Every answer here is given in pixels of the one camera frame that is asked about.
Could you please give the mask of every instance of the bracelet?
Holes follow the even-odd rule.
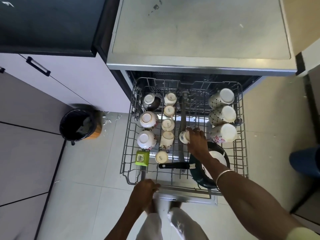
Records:
[[[225,171],[223,171],[222,173],[220,173],[220,174],[218,175],[218,177],[217,177],[217,179],[216,179],[216,185],[217,185],[217,187],[218,187],[218,180],[219,180],[219,178],[221,177],[222,174],[224,174],[224,173],[226,173],[226,172],[233,172],[233,170],[231,170],[231,169],[225,170]]]

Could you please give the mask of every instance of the black countertop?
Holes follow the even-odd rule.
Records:
[[[120,0],[2,0],[0,52],[106,60]]]

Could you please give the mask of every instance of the person's leg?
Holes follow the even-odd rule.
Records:
[[[148,209],[147,217],[144,221],[136,240],[163,240],[161,233],[161,218],[157,213],[154,201],[152,200]]]
[[[195,222],[181,207],[181,202],[172,201],[168,219],[182,240],[208,240],[201,226]]]

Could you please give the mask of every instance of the trash bin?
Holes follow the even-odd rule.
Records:
[[[308,148],[290,154],[291,166],[299,173],[320,178],[320,147]]]
[[[96,113],[85,109],[73,109],[60,121],[60,134],[74,145],[75,141],[97,138],[102,131]]]

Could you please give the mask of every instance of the dishwasher rack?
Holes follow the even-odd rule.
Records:
[[[161,189],[181,191],[185,193],[195,193],[200,197],[210,197],[211,195],[221,195],[218,189],[209,190],[199,186],[193,179],[189,170],[184,174],[179,169],[159,169],[158,163],[155,161],[155,155],[159,151],[159,142],[161,139],[161,123],[166,119],[163,115],[165,105],[163,100],[160,107],[155,111],[159,117],[158,125],[152,129],[157,138],[157,145],[150,150],[150,160],[148,167],[135,165],[135,156],[138,150],[142,150],[137,144],[139,132],[144,130],[139,123],[140,115],[145,111],[142,106],[144,96],[153,92],[160,97],[168,92],[177,95],[177,103],[175,107],[174,135],[175,140],[172,147],[167,151],[169,155],[168,162],[178,162],[178,140],[179,128],[181,121],[181,110],[179,105],[179,96],[182,92],[188,91],[186,99],[186,126],[191,128],[199,127],[205,132],[206,138],[210,140],[209,132],[212,125],[209,122],[209,113],[212,111],[208,104],[208,99],[222,88],[229,88],[235,94],[234,103],[231,104],[237,113],[237,119],[234,125],[238,131],[238,138],[234,142],[222,143],[220,146],[226,151],[230,160],[230,168],[235,172],[249,177],[248,162],[246,155],[246,134],[245,119],[243,113],[243,94],[242,87],[238,82],[234,81],[212,81],[212,79],[204,79],[204,81],[192,81],[192,79],[166,80],[150,77],[140,77],[135,81],[132,91],[130,113],[128,117],[126,137],[123,148],[123,156],[121,162],[120,173],[126,177],[127,183],[136,185],[140,180],[151,178],[161,184]],[[189,152],[187,146],[184,145],[185,161],[189,160]]]

